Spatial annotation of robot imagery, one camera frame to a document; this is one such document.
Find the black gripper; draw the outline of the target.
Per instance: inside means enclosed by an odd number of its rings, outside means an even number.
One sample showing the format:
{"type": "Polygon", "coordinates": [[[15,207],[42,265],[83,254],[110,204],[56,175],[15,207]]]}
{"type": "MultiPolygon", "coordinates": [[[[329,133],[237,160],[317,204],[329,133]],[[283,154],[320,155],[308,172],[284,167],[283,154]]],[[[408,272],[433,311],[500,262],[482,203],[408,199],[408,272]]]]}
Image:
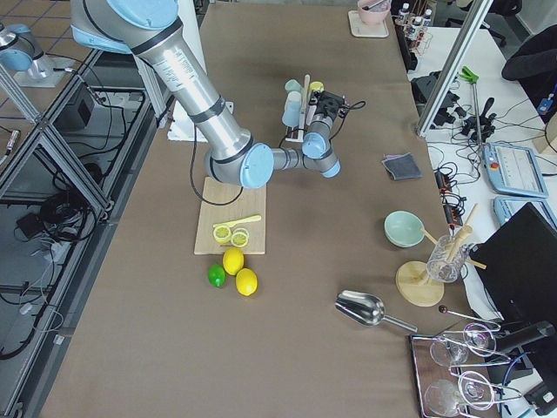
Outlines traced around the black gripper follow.
{"type": "Polygon", "coordinates": [[[335,120],[336,117],[343,118],[348,110],[349,105],[344,97],[330,93],[329,91],[314,91],[310,95],[310,102],[317,105],[312,120],[317,117],[329,118],[335,120]]]}

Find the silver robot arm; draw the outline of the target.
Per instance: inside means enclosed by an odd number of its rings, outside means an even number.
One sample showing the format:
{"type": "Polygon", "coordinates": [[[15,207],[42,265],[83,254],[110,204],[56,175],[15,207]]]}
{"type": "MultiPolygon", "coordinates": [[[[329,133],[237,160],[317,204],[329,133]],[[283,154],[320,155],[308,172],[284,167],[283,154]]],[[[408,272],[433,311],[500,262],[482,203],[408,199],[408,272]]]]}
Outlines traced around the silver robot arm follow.
{"type": "Polygon", "coordinates": [[[81,45],[131,54],[147,63],[204,134],[207,173],[221,183],[260,188],[276,170],[305,168],[331,178],[340,171],[331,144],[335,118],[346,101],[328,91],[298,149],[271,148],[241,128],[183,37],[175,1],[73,1],[71,28],[81,45]]]}
{"type": "Polygon", "coordinates": [[[24,24],[1,24],[1,65],[23,87],[55,87],[54,62],[24,24]]]}

